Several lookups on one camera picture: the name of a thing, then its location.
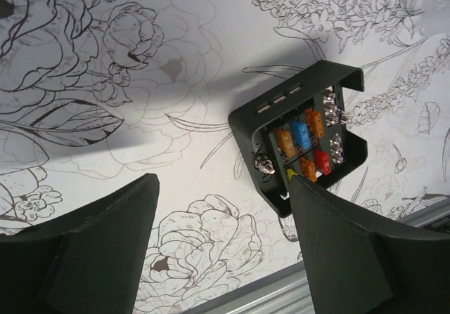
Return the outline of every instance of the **tabletop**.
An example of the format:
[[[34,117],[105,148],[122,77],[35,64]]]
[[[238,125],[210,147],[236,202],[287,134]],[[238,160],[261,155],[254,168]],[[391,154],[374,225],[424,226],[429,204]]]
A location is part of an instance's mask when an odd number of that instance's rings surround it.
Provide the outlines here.
[[[366,86],[344,95],[368,159],[329,190],[392,219],[450,195],[450,36],[420,34],[423,0],[0,1],[0,233],[157,174],[135,313],[302,259],[227,117],[317,60],[361,67]]]

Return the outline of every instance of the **red fuse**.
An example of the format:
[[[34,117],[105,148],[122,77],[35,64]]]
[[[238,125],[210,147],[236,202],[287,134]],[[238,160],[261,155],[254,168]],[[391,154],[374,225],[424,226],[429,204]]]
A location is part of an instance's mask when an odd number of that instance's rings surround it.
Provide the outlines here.
[[[314,161],[324,175],[328,175],[331,172],[330,159],[328,158],[328,154],[326,152],[315,150]]]

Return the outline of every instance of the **yellow fuse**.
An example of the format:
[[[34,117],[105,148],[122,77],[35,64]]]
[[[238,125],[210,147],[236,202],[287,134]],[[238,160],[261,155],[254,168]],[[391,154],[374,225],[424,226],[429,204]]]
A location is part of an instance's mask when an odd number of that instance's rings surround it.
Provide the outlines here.
[[[275,137],[276,143],[288,157],[293,157],[297,154],[294,147],[293,137],[290,135],[289,131],[276,129]]]
[[[317,137],[323,137],[324,133],[321,113],[307,109],[306,115],[309,130]]]
[[[317,182],[316,166],[313,162],[302,157],[300,159],[300,166],[302,167],[302,173],[306,178],[308,178],[311,182]]]
[[[293,171],[292,169],[286,170],[286,173],[288,174],[288,180],[289,180],[289,181],[290,181],[290,179],[291,179],[293,176],[298,176],[298,174],[297,174],[295,171]]]

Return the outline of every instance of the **blue block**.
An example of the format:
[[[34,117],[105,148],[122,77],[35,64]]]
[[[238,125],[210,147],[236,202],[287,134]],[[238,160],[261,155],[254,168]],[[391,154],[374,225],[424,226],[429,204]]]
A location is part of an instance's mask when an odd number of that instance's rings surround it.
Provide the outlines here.
[[[311,140],[309,139],[308,126],[306,123],[291,121],[290,131],[292,132],[294,140],[300,144],[303,149],[311,147]]]

